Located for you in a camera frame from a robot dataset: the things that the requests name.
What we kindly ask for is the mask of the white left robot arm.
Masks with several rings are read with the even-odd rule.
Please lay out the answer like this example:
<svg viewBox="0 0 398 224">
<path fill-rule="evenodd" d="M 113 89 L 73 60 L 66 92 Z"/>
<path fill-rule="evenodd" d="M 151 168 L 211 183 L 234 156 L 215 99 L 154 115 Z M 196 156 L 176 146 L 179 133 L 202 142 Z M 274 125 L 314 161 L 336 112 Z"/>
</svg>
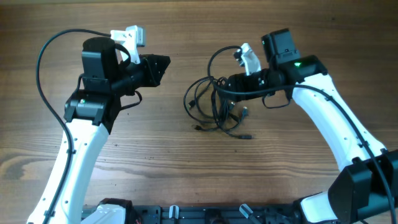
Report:
<svg viewBox="0 0 398 224">
<path fill-rule="evenodd" d="M 28 223 L 80 223 L 81 209 L 98 155 L 109 138 L 121 98 L 140 87 L 157 87 L 171 63 L 165 55 L 132 58 L 125 46 L 109 37 L 83 43 L 83 73 L 65 103 L 63 141 L 49 181 Z"/>
</svg>

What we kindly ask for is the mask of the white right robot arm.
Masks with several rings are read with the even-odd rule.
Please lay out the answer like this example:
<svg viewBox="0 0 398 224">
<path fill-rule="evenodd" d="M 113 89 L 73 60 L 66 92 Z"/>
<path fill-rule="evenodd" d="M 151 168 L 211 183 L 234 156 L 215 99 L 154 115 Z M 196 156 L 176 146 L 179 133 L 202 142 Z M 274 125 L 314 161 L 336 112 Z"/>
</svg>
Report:
<svg viewBox="0 0 398 224">
<path fill-rule="evenodd" d="M 324 192 L 298 201 L 300 223 L 354 223 L 397 208 L 397 152 L 386 149 L 342 99 L 324 64 L 301 56 L 288 29 L 262 38 L 268 67 L 249 44 L 235 59 L 245 71 L 223 85 L 233 101 L 265 98 L 283 90 L 311 118 L 329 145 L 339 175 Z"/>
</svg>

